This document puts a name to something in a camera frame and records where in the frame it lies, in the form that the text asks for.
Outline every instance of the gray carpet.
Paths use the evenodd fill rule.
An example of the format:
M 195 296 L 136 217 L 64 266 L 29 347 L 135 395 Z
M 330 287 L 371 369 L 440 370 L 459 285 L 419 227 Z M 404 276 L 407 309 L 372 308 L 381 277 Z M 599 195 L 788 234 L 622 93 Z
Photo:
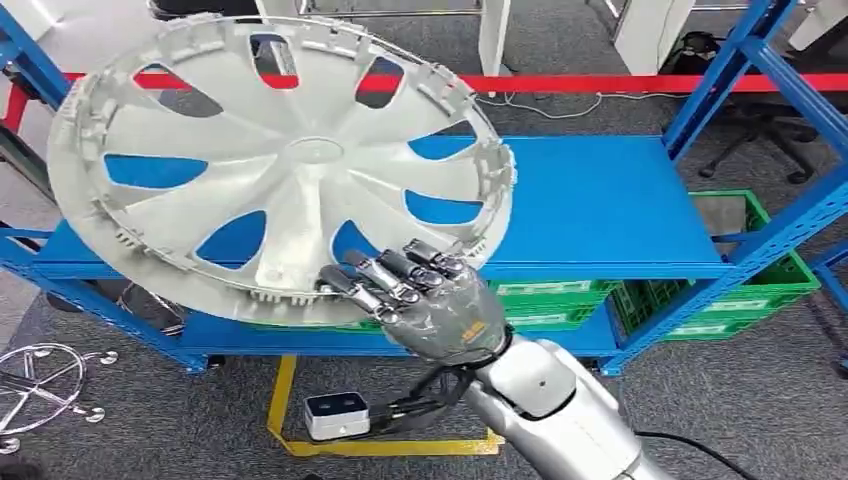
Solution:
M 693 19 L 700 23 L 724 22 Z M 473 20 L 373 20 L 389 40 L 460 72 L 478 70 Z M 604 73 L 624 67 L 603 23 L 582 0 L 514 2 L 507 59 L 528 72 Z M 530 95 L 518 101 L 536 102 Z M 552 96 L 536 106 L 580 111 L 591 95 Z M 527 112 L 486 107 L 503 134 L 656 133 L 676 108 L 669 99 L 605 101 L 593 114 L 548 121 Z M 786 183 L 789 164 L 761 143 L 744 146 L 714 180 L 694 175 L 732 130 L 709 129 L 680 167 L 693 190 L 753 188 L 770 211 L 800 191 Z M 801 147 L 822 170 L 834 157 L 819 144 Z M 810 254 L 844 238 L 844 220 L 801 249 Z M 497 456 L 401 458 L 292 458 L 265 430 L 276 358 L 231 358 L 221 369 L 189 377 L 175 364 L 83 314 L 62 314 L 39 297 L 12 340 L 65 342 L 81 350 L 114 349 L 112 366 L 95 364 L 83 400 L 102 405 L 97 425 L 72 415 L 22 435 L 19 459 L 41 465 L 51 479 L 299 479 L 328 480 L 536 478 L 511 448 Z M 635 428 L 690 436 L 768 479 L 825 480 L 848 472 L 848 383 L 830 362 L 848 342 L 848 324 L 823 293 L 722 342 L 662 344 L 636 359 L 625 375 L 604 380 L 622 400 Z M 294 399 L 337 390 L 360 390 L 371 401 L 390 398 L 422 372 L 414 359 L 314 358 L 300 362 Z M 292 436 L 297 403 L 291 405 Z M 472 438 L 482 426 L 460 406 L 418 438 Z M 658 462 L 681 480 L 736 478 L 688 447 L 646 442 Z

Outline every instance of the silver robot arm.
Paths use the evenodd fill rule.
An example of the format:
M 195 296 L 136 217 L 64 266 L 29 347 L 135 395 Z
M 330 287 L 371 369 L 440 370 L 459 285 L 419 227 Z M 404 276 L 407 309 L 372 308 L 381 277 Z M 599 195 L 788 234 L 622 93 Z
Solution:
M 404 253 L 354 252 L 348 269 L 322 269 L 322 287 L 346 295 L 411 352 L 473 374 L 464 398 L 542 478 L 672 480 L 577 359 L 556 343 L 511 334 L 473 268 L 417 240 Z
M 542 478 L 671 480 L 642 451 L 618 402 L 565 349 L 514 336 L 465 400 Z

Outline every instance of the shelf frame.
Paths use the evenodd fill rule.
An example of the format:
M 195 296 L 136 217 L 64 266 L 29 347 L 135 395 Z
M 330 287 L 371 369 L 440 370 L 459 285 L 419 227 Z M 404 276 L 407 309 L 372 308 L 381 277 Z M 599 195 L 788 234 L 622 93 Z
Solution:
M 733 30 L 725 47 L 713 60 L 700 86 L 684 104 L 665 135 L 662 136 L 661 142 L 658 142 L 663 147 L 663 152 L 661 152 L 661 157 L 658 154 L 657 158 L 668 160 L 669 168 L 683 158 L 697 134 L 704 128 L 730 93 L 735 82 L 751 64 L 756 65 L 772 79 L 787 99 L 805 114 L 821 132 L 822 137 L 833 145 L 843 160 L 848 158 L 848 122 L 846 122 L 845 117 L 841 116 L 832 105 L 768 46 L 767 42 L 776 31 L 776 27 L 795 3 L 792 0 L 756 0 L 751 2 L 750 8 Z M 26 37 L 23 29 L 2 7 L 0 7 L 0 32 L 4 32 L 3 36 L 0 37 L 0 42 L 11 41 L 14 43 L 14 46 L 4 44 L 3 52 L 9 52 L 6 55 L 14 57 L 13 63 L 22 71 L 24 77 L 36 87 L 36 90 L 48 105 L 54 109 L 58 108 L 68 91 L 67 80 L 36 43 Z M 581 329 L 568 334 L 538 332 L 533 335 L 561 341 L 564 346 L 582 356 L 600 357 L 599 366 L 604 375 L 620 374 L 629 361 L 681 325 L 688 317 L 754 276 L 846 211 L 848 211 L 848 166 L 843 161 L 831 172 L 820 178 L 789 207 L 774 216 L 773 220 L 763 229 L 740 236 L 738 240 L 741 240 L 741 242 L 738 248 L 730 254 L 726 263 L 706 261 L 703 265 L 697 266 L 697 271 L 693 272 L 687 270 L 689 267 L 678 268 L 680 264 L 674 262 L 659 262 L 656 264 L 621 262 L 615 268 L 610 268 L 609 262 L 595 260 L 582 264 L 579 262 L 575 264 L 564 262 L 561 265 L 563 270 L 557 274 L 566 275 L 569 277 L 567 279 L 692 277 L 701 278 L 701 280 L 684 290 L 671 304 L 657 312 L 648 322 L 627 338 L 619 337 L 614 316 L 610 315 L 605 307 L 599 309 L 596 315 L 587 322 L 585 326 L 587 330 L 583 334 L 581 334 L 581 331 L 583 331 Z M 217 319 L 222 322 L 218 324 L 218 327 L 220 327 L 218 337 L 196 334 L 197 328 L 202 330 L 201 327 L 197 327 L 198 325 L 201 325 L 203 321 L 211 322 L 209 319 L 199 317 L 190 320 L 186 327 L 189 334 L 185 338 L 167 337 L 150 327 L 142 319 L 117 307 L 110 299 L 85 281 L 101 276 L 102 278 L 116 278 L 114 271 L 103 265 L 102 262 L 97 262 L 95 259 L 93 262 L 63 264 L 61 261 L 54 261 L 56 258 L 47 259 L 46 255 L 40 255 L 38 251 L 31 250 L 15 239 L 22 236 L 28 238 L 52 237 L 48 240 L 47 247 L 44 249 L 46 252 L 57 248 L 57 246 L 61 247 L 63 243 L 70 241 L 68 240 L 68 227 L 66 226 L 52 235 L 50 232 L 0 228 L 1 267 L 138 338 L 182 364 L 190 373 L 203 371 L 206 368 L 207 357 L 212 354 L 303 354 L 306 350 L 307 345 L 295 342 L 296 335 L 277 331 L 273 332 L 274 335 L 277 335 L 276 338 L 261 340 L 258 327 L 238 324 L 238 322 L 224 319 Z M 508 272 L 504 273 L 497 270 L 497 265 L 498 260 L 496 258 L 488 271 L 494 272 L 498 277 L 501 274 L 508 275 Z M 530 265 L 524 268 L 527 272 L 532 273 L 535 266 Z M 225 338 L 225 330 L 230 327 L 237 328 L 241 332 L 234 337 L 235 340 Z M 597 334 L 595 339 L 598 342 L 592 348 L 584 348 L 589 345 L 588 334 L 590 332 L 594 332 L 593 335 Z M 321 333 L 309 332 L 309 335 L 321 335 Z M 582 345 L 580 344 L 580 335 L 584 335 L 584 340 L 586 340 Z M 304 338 L 306 338 L 304 341 L 315 341 L 314 338 Z M 338 337 L 338 339 L 350 340 L 341 337 Z M 391 345 L 389 347 L 384 345 L 379 348 L 375 347 L 370 351 L 371 354 L 388 354 L 399 352 L 399 349 Z M 321 354 L 331 353 L 334 353 L 332 349 L 321 351 Z

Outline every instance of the green plastic crate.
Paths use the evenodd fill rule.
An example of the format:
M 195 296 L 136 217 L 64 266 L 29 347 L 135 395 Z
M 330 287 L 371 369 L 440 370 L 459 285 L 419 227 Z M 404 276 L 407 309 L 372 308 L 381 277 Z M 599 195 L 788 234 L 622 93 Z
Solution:
M 505 308 L 528 305 L 599 305 L 621 282 L 576 280 L 562 282 L 490 281 Z
M 598 305 L 545 305 L 541 308 L 506 309 L 506 321 L 519 332 L 576 330 Z
M 576 330 L 597 307 L 597 305 L 543 305 L 540 308 L 506 309 L 504 314 L 507 322 L 519 332 Z M 363 320 L 349 326 L 321 328 L 321 330 L 382 333 L 380 325 L 373 320 Z
M 768 213 L 749 190 L 724 192 L 698 192 L 691 195 L 744 196 L 746 199 L 746 225 L 748 231 L 762 228 L 769 222 Z M 691 280 L 628 281 L 613 292 L 613 302 L 626 332 L 632 332 L 656 310 L 667 305 L 681 290 L 693 284 Z M 684 327 L 727 326 L 721 335 L 676 336 L 675 339 L 728 338 L 739 330 L 739 325 L 756 323 L 771 316 L 798 298 L 821 287 L 821 283 L 795 251 L 755 275 L 736 290 L 727 293 L 690 318 Z
M 723 340 L 730 338 L 757 323 L 757 320 L 742 320 L 717 325 L 689 325 L 678 327 L 663 340 Z

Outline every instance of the red barrier tape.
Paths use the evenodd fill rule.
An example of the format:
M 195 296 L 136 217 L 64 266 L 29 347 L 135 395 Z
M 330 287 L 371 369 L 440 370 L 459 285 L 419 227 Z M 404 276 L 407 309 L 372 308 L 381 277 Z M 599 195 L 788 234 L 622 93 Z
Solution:
M 66 73 L 74 81 L 83 73 Z M 482 75 L 460 75 L 471 88 L 478 92 L 534 92 L 534 93 L 691 93 L 701 77 L 698 75 L 516 75 L 509 77 L 485 77 Z M 848 91 L 848 74 L 817 73 L 803 76 L 820 92 Z M 293 75 L 262 75 L 273 88 L 294 88 L 297 77 Z M 188 88 L 184 82 L 166 73 L 141 73 L 136 75 L 139 85 L 149 89 Z M 393 92 L 400 81 L 394 75 L 368 75 L 361 88 L 366 91 Z M 776 92 L 777 88 L 765 75 L 745 75 L 733 88 L 734 92 Z M 26 108 L 26 94 L 13 86 L 9 93 L 6 118 L 2 121 L 7 128 L 18 131 Z
M 3 117 L 3 125 L 9 130 L 18 133 L 21 129 L 21 122 L 24 119 L 24 111 L 26 104 L 29 102 L 29 97 L 26 92 L 15 84 L 9 91 L 9 99 L 6 101 L 6 116 Z

